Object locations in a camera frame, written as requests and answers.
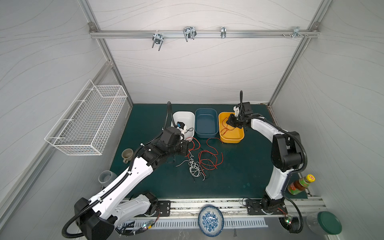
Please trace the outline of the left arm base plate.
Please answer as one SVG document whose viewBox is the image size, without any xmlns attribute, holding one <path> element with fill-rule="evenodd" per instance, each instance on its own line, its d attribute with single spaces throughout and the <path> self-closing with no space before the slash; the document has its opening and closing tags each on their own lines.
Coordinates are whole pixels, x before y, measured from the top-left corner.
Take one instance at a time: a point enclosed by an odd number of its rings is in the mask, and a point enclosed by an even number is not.
<svg viewBox="0 0 384 240">
<path fill-rule="evenodd" d="M 146 217 L 169 217 L 171 201 L 157 201 L 150 204 L 149 209 L 144 213 Z"/>
</svg>

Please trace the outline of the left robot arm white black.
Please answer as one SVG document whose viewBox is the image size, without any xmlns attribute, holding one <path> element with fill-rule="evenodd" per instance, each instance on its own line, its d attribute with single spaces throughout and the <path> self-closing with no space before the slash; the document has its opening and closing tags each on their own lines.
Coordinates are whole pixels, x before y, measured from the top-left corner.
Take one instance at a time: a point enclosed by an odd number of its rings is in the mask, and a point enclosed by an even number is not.
<svg viewBox="0 0 384 240">
<path fill-rule="evenodd" d="M 184 133 L 180 128 L 165 127 L 156 138 L 141 144 L 122 174 L 90 199 L 81 198 L 76 202 L 75 215 L 63 226 L 62 236 L 106 240 L 123 222 L 152 214 L 157 202 L 153 194 L 140 194 L 127 202 L 123 199 L 168 158 L 187 155 L 189 142 Z"/>
</svg>

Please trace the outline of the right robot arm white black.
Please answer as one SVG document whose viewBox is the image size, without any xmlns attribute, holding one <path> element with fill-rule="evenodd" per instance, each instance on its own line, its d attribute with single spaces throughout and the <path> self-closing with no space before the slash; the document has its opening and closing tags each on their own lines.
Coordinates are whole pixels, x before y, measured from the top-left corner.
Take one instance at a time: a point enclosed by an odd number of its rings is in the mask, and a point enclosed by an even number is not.
<svg viewBox="0 0 384 240">
<path fill-rule="evenodd" d="M 288 132 L 260 114 L 253 113 L 249 102 L 235 105 L 227 124 L 239 129 L 250 127 L 272 143 L 271 161 L 274 167 L 260 203 L 261 209 L 270 214 L 284 202 L 284 193 L 291 176 L 307 167 L 308 155 L 300 135 Z"/>
</svg>

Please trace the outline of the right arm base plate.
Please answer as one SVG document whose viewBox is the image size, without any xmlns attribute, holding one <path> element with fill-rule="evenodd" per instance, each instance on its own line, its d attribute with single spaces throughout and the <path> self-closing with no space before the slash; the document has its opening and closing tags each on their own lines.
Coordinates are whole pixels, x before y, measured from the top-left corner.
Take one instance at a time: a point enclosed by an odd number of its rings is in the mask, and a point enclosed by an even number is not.
<svg viewBox="0 0 384 240">
<path fill-rule="evenodd" d="M 284 199 L 270 200 L 262 199 L 245 199 L 243 205 L 246 207 L 248 215 L 285 215 L 288 213 Z"/>
</svg>

